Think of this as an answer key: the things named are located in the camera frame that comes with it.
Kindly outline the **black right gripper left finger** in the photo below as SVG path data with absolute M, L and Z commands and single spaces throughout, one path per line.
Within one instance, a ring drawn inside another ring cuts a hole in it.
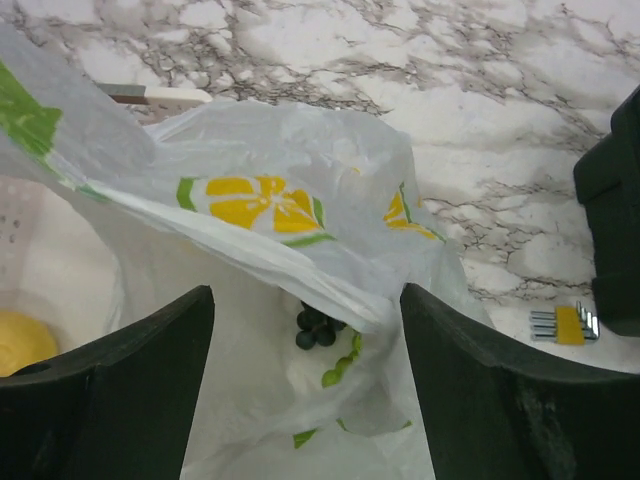
M 4 479 L 177 479 L 214 326 L 198 286 L 1 381 Z

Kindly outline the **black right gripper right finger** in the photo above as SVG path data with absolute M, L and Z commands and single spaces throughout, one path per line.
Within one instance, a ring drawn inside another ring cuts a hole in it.
M 551 355 L 418 285 L 400 299 L 439 479 L 635 479 L 639 378 Z

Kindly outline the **dark fake grapes green leaf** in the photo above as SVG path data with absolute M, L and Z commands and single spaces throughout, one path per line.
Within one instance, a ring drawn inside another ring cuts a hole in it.
M 299 331 L 295 337 L 295 344 L 301 350 L 309 351 L 316 346 L 332 347 L 338 340 L 339 335 L 348 329 L 345 322 L 330 317 L 305 302 L 301 302 L 301 307 L 302 310 L 296 315 L 296 324 Z M 338 384 L 342 380 L 345 371 L 359 357 L 361 350 L 361 334 L 353 331 L 350 352 L 340 357 L 335 362 L 335 365 L 322 375 L 321 386 L 328 388 Z

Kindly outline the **white plastic bag lemon print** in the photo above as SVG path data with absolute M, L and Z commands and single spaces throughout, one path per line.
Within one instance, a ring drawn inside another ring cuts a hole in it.
M 1 86 L 9 79 L 96 86 L 6 24 Z M 116 164 L 173 183 L 177 230 L 224 268 L 209 286 L 215 327 L 182 477 L 433 478 L 401 291 L 414 283 L 487 315 L 420 198 L 410 139 L 365 113 L 300 103 L 213 101 L 137 124 L 154 157 Z M 332 347 L 296 346 L 301 302 L 347 324 Z M 353 331 L 359 357 L 323 388 Z

